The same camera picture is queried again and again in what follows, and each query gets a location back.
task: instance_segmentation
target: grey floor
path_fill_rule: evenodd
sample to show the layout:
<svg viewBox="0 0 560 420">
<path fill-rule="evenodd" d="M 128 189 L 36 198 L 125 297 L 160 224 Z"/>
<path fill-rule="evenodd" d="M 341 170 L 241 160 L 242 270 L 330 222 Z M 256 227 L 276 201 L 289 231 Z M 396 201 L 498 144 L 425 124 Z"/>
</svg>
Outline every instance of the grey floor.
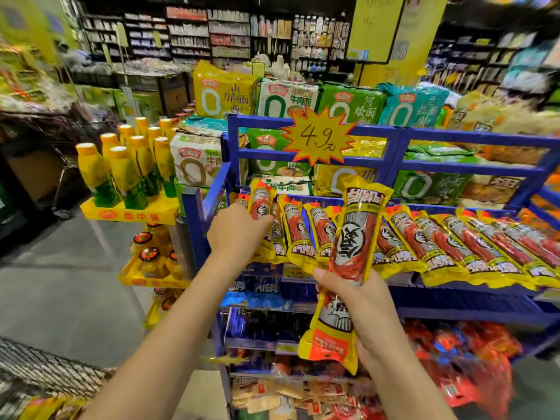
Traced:
<svg viewBox="0 0 560 420">
<path fill-rule="evenodd" d="M 0 336 L 101 367 L 121 365 L 143 339 L 142 319 L 117 272 L 130 259 L 135 223 L 100 221 L 110 259 L 78 212 L 33 244 L 0 262 Z M 134 288 L 144 309 L 151 289 Z M 515 368 L 512 420 L 552 420 L 560 413 L 560 368 L 522 360 Z M 225 419 L 217 371 L 197 371 L 177 418 Z M 474 405 L 456 411 L 461 420 L 488 419 Z"/>
</svg>

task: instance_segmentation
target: left hand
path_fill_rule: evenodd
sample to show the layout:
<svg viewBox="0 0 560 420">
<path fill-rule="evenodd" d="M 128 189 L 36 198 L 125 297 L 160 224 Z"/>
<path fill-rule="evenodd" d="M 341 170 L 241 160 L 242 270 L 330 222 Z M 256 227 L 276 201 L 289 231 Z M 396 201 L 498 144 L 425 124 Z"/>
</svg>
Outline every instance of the left hand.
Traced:
<svg viewBox="0 0 560 420">
<path fill-rule="evenodd" d="M 235 268 L 239 275 L 251 261 L 273 222 L 272 215 L 258 220 L 252 219 L 247 209 L 238 203 L 221 210 L 207 233 L 212 257 L 227 263 L 230 268 Z"/>
</svg>

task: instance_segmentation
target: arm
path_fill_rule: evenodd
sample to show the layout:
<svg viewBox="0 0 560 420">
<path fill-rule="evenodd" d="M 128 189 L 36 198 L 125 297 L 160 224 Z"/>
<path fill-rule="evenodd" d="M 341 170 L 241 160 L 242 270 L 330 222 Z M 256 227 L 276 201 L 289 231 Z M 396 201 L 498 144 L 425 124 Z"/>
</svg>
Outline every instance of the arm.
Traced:
<svg viewBox="0 0 560 420">
<path fill-rule="evenodd" d="M 97 395 L 82 420 L 172 418 L 223 296 L 272 222 L 272 216 L 251 219 L 238 204 L 220 211 L 208 231 L 212 254 L 165 318 Z"/>
<path fill-rule="evenodd" d="M 456 420 L 412 352 L 388 286 L 377 273 L 361 287 L 316 269 L 313 276 L 346 303 L 360 336 L 358 356 L 373 379 L 388 420 Z"/>
</svg>

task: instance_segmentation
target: yellow shelf tray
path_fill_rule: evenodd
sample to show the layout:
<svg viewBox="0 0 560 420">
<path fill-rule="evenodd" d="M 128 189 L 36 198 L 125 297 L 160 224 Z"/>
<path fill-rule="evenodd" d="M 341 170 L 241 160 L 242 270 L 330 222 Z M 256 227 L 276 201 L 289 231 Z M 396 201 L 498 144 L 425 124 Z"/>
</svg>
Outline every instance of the yellow shelf tray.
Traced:
<svg viewBox="0 0 560 420">
<path fill-rule="evenodd" d="M 155 197 L 148 207 L 142 211 L 136 209 L 125 209 L 124 202 L 120 202 L 114 208 L 98 208 L 94 204 L 93 197 L 80 205 L 87 219 L 122 222 L 157 222 L 165 225 L 175 225 L 177 218 L 178 199 L 176 197 L 165 197 L 162 191 Z"/>
<path fill-rule="evenodd" d="M 186 289 L 190 282 L 187 280 L 177 280 L 172 275 L 165 278 L 146 278 L 140 272 L 142 261 L 132 258 L 117 276 L 119 281 L 125 286 L 142 287 L 164 287 L 167 289 Z"/>
<path fill-rule="evenodd" d="M 153 303 L 146 314 L 146 320 L 144 321 L 144 330 L 152 330 L 156 324 L 158 324 L 161 319 L 167 314 L 164 310 L 161 309 L 161 303 L 163 299 L 161 297 L 155 297 L 153 299 Z"/>
</svg>

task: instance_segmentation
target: star-shaped price sign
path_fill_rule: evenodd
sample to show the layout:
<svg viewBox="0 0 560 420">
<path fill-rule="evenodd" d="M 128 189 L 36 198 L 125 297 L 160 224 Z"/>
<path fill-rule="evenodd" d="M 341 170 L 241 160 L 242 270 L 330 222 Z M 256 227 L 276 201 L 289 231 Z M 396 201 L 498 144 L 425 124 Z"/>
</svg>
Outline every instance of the star-shaped price sign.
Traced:
<svg viewBox="0 0 560 420">
<path fill-rule="evenodd" d="M 328 108 L 317 114 L 305 107 L 305 114 L 291 113 L 293 125 L 281 128 L 290 144 L 285 152 L 297 152 L 293 161 L 308 159 L 311 166 L 317 161 L 330 164 L 332 159 L 344 162 L 342 151 L 351 149 L 355 141 L 354 137 L 348 135 L 356 126 L 343 124 L 344 115 L 329 115 Z"/>
</svg>

